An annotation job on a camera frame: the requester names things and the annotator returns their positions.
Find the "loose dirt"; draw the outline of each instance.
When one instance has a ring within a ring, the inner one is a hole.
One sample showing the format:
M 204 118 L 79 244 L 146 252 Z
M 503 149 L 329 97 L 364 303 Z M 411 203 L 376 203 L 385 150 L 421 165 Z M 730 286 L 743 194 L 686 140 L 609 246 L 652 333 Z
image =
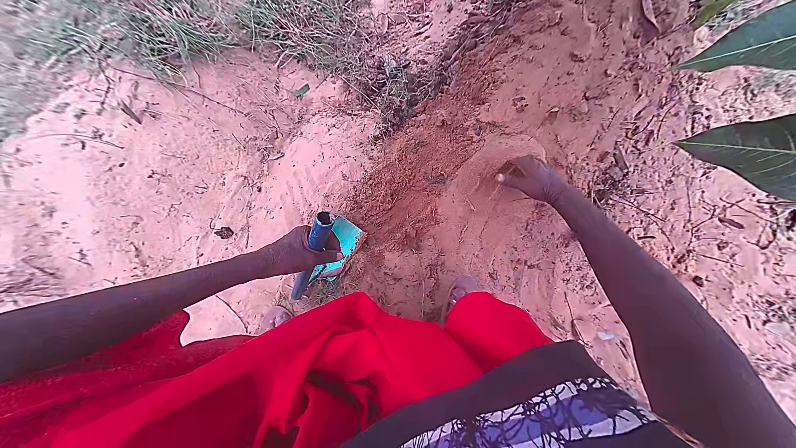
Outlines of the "loose dirt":
M 198 65 L 190 90 L 117 70 L 79 77 L 3 148 L 0 305 L 231 257 L 330 208 L 369 232 L 340 293 L 438 320 L 453 278 L 470 273 L 554 339 L 581 339 L 645 399 L 627 331 L 575 236 L 553 209 L 493 181 L 531 152 L 670 267 L 796 416 L 787 210 L 671 144 L 791 105 L 756 84 L 762 73 L 673 71 L 697 51 L 679 5 L 656 2 L 656 28 L 640 2 L 538 0 L 499 22 L 485 2 L 376 4 L 394 46 L 446 81 L 377 147 L 376 113 L 344 84 L 246 51 Z M 487 37 L 474 38 L 479 26 Z M 194 305 L 183 340 L 255 333 L 291 283 Z

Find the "patterned fabric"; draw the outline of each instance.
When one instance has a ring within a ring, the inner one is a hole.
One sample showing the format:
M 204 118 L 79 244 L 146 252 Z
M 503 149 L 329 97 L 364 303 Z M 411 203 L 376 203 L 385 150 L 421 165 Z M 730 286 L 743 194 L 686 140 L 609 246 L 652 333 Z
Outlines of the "patterned fabric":
M 612 380 L 590 377 L 558 384 L 501 411 L 451 420 L 403 447 L 557 448 L 585 438 L 629 433 L 656 421 Z

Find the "green leaf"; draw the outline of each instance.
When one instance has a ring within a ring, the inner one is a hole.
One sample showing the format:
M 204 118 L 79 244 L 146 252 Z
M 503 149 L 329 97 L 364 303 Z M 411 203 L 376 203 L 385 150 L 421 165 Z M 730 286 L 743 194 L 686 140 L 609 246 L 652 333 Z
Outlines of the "green leaf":
M 737 2 L 738 0 L 708 0 L 704 6 L 699 10 L 696 17 L 694 18 L 693 23 L 691 26 L 694 29 L 699 28 L 700 26 L 708 23 L 708 20 L 714 18 L 718 13 L 723 10 L 726 10 L 728 6 Z
M 796 200 L 796 114 L 711 129 L 677 142 L 760 190 Z
M 677 67 L 712 72 L 729 65 L 796 69 L 796 2 L 760 14 Z
M 305 93 L 310 91 L 310 85 L 304 84 L 299 90 L 294 90 L 293 94 L 296 96 L 304 96 Z

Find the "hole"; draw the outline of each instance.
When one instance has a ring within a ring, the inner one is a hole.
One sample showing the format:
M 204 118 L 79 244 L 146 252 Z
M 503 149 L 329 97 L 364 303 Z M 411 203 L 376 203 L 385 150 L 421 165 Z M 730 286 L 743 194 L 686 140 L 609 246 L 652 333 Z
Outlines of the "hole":
M 332 215 L 328 211 L 322 211 L 315 217 L 321 224 L 328 226 L 332 223 Z

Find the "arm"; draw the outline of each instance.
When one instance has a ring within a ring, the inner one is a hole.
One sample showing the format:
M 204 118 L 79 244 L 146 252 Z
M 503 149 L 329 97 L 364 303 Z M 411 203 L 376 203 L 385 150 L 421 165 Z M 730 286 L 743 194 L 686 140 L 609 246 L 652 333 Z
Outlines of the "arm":
M 0 314 L 0 382 L 117 344 L 180 309 L 257 278 L 301 272 L 340 260 L 334 234 L 327 251 L 307 245 L 309 226 L 255 252 L 129 285 L 101 289 Z
M 707 446 L 796 446 L 796 426 L 732 338 L 671 272 L 548 165 L 498 175 L 559 212 L 630 332 L 655 412 Z

